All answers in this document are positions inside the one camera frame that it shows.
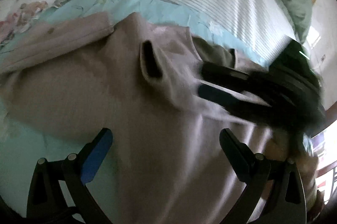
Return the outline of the person's right hand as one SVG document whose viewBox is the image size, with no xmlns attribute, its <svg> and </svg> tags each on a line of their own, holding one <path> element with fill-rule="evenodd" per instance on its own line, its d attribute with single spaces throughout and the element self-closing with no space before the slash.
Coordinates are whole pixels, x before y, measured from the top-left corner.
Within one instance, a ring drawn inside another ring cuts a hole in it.
<svg viewBox="0 0 337 224">
<path fill-rule="evenodd" d="M 265 156 L 270 160 L 285 161 L 289 155 L 289 142 L 285 135 L 274 134 L 266 143 Z M 311 138 L 304 134 L 298 139 L 298 150 L 292 159 L 298 167 L 307 211 L 315 204 L 317 199 L 316 171 L 319 163 L 318 156 L 314 153 Z"/>
</svg>

